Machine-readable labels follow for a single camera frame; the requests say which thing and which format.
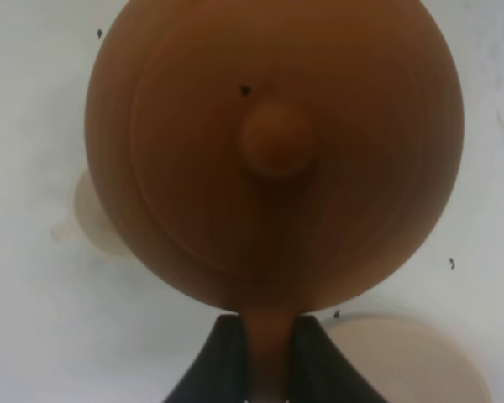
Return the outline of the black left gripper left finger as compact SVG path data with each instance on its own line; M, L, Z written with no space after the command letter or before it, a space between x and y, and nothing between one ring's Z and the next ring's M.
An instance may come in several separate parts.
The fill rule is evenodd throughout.
M224 314L166 403L249 402L247 343L242 317Z

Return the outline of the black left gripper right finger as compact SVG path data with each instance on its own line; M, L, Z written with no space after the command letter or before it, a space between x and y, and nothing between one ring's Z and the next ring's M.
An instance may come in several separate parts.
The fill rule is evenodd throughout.
M290 346L288 400L302 403L386 403L341 354L314 316L299 316Z

